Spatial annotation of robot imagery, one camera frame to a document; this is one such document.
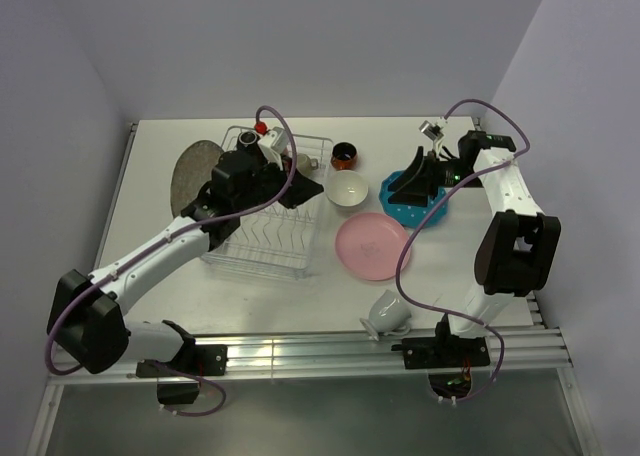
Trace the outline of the small olive green cup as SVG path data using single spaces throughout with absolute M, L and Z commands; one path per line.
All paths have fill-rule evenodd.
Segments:
M 307 154 L 299 153 L 297 155 L 296 169 L 303 175 L 312 174 L 319 168 L 319 162 L 316 158 L 312 158 Z

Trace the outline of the blue polka dot plate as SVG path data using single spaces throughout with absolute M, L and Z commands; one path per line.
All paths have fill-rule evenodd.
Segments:
M 432 208 L 446 196 L 447 192 L 443 187 L 440 187 L 435 198 L 428 198 L 426 206 L 391 203 L 389 198 L 391 197 L 392 192 L 390 191 L 389 186 L 401 175 L 401 173 L 401 170 L 394 171 L 382 181 L 378 193 L 378 199 L 383 212 L 387 216 L 391 217 L 406 228 L 415 229 L 432 210 Z

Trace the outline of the black mug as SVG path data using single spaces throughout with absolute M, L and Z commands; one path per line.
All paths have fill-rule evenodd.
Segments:
M 260 136 L 256 132 L 242 132 L 237 138 L 236 148 L 248 154 L 260 154 L 261 150 L 258 144 L 259 140 Z

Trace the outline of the speckled grey plate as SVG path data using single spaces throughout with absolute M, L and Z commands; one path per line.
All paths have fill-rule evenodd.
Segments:
M 210 140 L 200 140 L 187 147 L 177 159 L 170 184 L 170 209 L 173 217 L 198 195 L 201 187 L 210 180 L 211 171 L 217 165 L 223 149 Z

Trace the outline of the light blue footed cup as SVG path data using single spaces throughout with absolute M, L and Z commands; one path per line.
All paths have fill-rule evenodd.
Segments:
M 382 336 L 405 336 L 411 331 L 411 311 L 396 292 L 386 290 L 372 305 L 369 314 L 359 321 L 375 341 Z

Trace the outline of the pink mug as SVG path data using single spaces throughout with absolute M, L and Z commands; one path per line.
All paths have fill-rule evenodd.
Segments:
M 283 156 L 281 162 L 283 170 L 289 172 L 292 167 L 292 159 L 289 156 Z

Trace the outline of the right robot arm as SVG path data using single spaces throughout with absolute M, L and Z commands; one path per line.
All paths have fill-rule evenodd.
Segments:
M 561 234 L 561 223 L 546 215 L 522 177 L 513 139 L 469 131 L 458 141 L 458 155 L 442 160 L 423 147 L 388 186 L 387 201 L 426 208 L 434 216 L 457 187 L 485 191 L 492 219 L 476 252 L 474 280 L 462 308 L 443 320 L 449 332 L 433 341 L 435 359 L 452 366 L 468 350 L 465 339 L 483 336 L 488 325 L 512 302 L 543 288 Z

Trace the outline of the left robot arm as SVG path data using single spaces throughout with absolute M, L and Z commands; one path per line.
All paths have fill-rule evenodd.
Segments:
M 274 203 L 294 209 L 321 194 L 321 184 L 295 162 L 268 162 L 241 150 L 225 152 L 196 197 L 160 234 L 107 267 L 59 280 L 47 333 L 91 374 L 124 357 L 155 360 L 172 375 L 195 362 L 194 337 L 176 323 L 129 323 L 125 317 L 152 288 L 189 261 L 220 247 L 244 216 Z

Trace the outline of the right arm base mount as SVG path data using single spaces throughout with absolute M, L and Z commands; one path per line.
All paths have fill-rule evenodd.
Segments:
M 472 370 L 488 367 L 491 362 L 484 338 L 403 338 L 391 351 L 402 356 L 406 370 L 443 370 L 428 376 L 429 387 L 437 398 L 451 403 L 473 393 Z

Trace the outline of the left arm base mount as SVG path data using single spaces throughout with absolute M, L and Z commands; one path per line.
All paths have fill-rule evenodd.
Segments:
M 226 372 L 228 346 L 194 344 L 181 350 L 171 361 L 143 360 L 136 366 L 135 376 L 142 379 L 185 377 L 189 383 L 158 382 L 158 402 L 165 406 L 186 406 L 196 401 L 204 386 L 200 378 L 223 376 Z

